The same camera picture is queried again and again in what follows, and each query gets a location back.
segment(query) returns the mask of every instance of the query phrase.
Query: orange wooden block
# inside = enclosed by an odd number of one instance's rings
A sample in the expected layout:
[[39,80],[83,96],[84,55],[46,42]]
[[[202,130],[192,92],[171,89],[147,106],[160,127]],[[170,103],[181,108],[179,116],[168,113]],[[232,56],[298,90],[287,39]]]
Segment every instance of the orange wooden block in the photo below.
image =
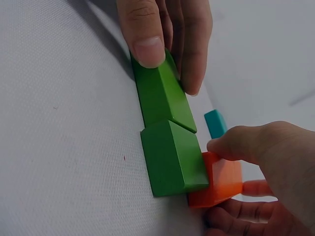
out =
[[242,168],[239,161],[220,159],[212,152],[204,152],[202,157],[209,177],[209,187],[189,193],[189,207],[213,207],[242,192]]

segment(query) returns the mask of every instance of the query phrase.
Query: hand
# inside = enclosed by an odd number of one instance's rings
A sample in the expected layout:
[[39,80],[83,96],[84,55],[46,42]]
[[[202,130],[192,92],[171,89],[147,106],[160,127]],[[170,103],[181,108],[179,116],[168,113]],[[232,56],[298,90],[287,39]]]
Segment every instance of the hand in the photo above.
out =
[[199,92],[212,30],[209,0],[116,0],[129,49],[144,67],[174,57],[186,93]]
[[207,148],[228,160],[257,164],[281,203],[274,204],[277,207],[272,216],[279,212],[292,214],[292,222],[302,222],[315,235],[314,143],[314,132],[278,121],[232,128],[221,138],[211,140]]
[[[265,180],[244,183],[243,194],[273,196]],[[244,203],[228,200],[207,212],[211,229],[206,236],[312,236],[279,201]]]

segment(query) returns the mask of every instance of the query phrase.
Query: blue block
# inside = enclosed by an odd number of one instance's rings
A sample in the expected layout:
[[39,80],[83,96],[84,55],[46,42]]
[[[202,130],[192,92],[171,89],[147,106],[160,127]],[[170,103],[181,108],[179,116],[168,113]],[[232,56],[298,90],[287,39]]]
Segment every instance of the blue block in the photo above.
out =
[[224,118],[217,110],[206,113],[205,119],[212,139],[221,137],[227,131]]

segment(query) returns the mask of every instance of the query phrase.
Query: green block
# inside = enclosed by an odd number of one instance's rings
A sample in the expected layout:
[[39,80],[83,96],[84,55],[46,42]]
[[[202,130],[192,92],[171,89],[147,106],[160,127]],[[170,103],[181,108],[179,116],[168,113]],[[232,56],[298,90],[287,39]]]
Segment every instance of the green block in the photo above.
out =
[[227,128],[223,116],[217,110],[205,114],[206,123],[212,139],[221,137]]
[[145,127],[168,119],[196,133],[197,128],[171,54],[166,50],[166,60],[158,68],[146,69],[133,58],[132,67]]
[[208,187],[208,176],[195,134],[164,120],[145,128],[141,140],[155,197]]

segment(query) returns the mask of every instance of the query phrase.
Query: wooden block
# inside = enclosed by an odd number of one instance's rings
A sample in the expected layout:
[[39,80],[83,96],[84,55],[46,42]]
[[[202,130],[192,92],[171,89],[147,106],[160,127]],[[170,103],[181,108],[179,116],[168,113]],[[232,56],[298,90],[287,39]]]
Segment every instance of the wooden block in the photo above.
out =
[[212,139],[221,137],[227,128],[223,116],[217,110],[205,114],[206,123]]
[[209,177],[209,187],[189,193],[191,208],[213,207],[242,193],[242,169],[239,161],[220,159],[212,152],[202,153]]
[[170,120],[196,133],[197,128],[171,54],[166,51],[166,60],[158,68],[146,69],[133,58],[132,67],[145,127]]
[[164,120],[141,132],[151,188],[155,197],[175,195],[209,186],[195,134]]

